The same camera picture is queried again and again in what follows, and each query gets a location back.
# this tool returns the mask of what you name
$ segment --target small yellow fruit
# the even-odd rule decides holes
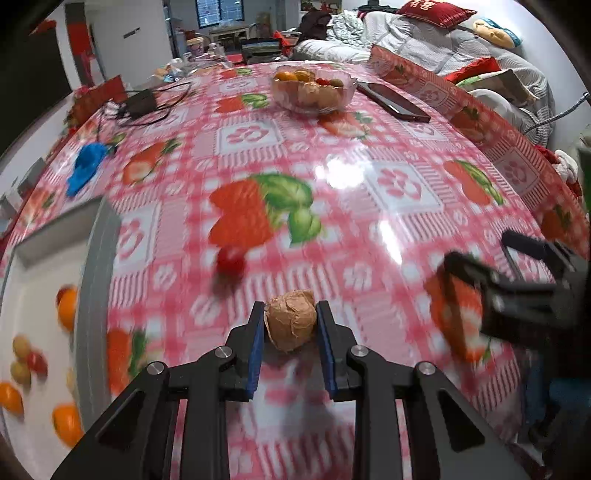
[[[76,395],[76,377],[74,376],[74,371],[69,368],[66,372],[66,386],[68,390],[72,394],[72,396]]]
[[[295,73],[291,73],[291,72],[278,72],[275,75],[275,78],[278,79],[278,80],[282,80],[284,82],[287,82],[289,80],[292,80],[292,81],[296,81],[297,82],[297,80],[298,80],[296,74]]]
[[[10,374],[12,379],[19,385],[27,388],[31,386],[31,371],[26,363],[12,362],[10,364]]]
[[[12,350],[14,351],[14,355],[20,361],[24,362],[27,360],[29,353],[31,353],[31,342],[26,336],[20,333],[12,339]]]
[[[301,82],[313,82],[316,78],[314,72],[311,72],[310,70],[296,70],[294,75]]]

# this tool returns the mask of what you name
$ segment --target plastic container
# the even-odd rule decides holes
[[[189,49],[189,52],[191,52],[193,57],[203,55],[203,37],[191,38],[191,40],[187,40],[187,48]]]
[[[298,82],[295,80],[278,80],[279,72],[296,72],[306,70],[312,72],[316,79],[339,79],[342,87],[319,85],[316,82]],[[357,79],[338,70],[305,69],[302,67],[281,66],[272,75],[271,94],[283,108],[293,112],[309,115],[325,115],[344,110],[350,104],[357,88]]]

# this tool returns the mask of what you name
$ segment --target glass bowl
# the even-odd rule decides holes
[[[342,87],[331,85],[319,85],[316,82],[299,82],[296,80],[279,80],[275,75],[279,72],[297,72],[306,70],[315,75],[315,79],[333,80],[343,82]],[[351,102],[357,79],[340,70],[315,69],[314,67],[281,66],[271,78],[271,94],[275,101],[283,108],[293,112],[306,113],[308,115],[325,115],[337,110],[344,110]]]

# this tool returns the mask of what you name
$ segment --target red pillow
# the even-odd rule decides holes
[[[459,83],[462,80],[466,80],[476,75],[482,75],[483,73],[500,72],[501,67],[494,57],[487,57],[485,59],[478,59],[473,61],[470,65],[462,67],[457,72],[451,72],[445,75],[445,79],[452,83]]]
[[[398,10],[398,15],[423,20],[442,28],[455,27],[475,13],[475,10],[466,10],[447,2],[430,0],[411,0]]]

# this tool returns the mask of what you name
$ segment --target cherry tomato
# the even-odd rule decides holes
[[[223,247],[217,253],[217,271],[224,275],[240,277],[246,269],[246,252],[235,247]]]
[[[47,361],[41,352],[32,351],[27,356],[27,365],[29,369],[40,377],[47,376]]]

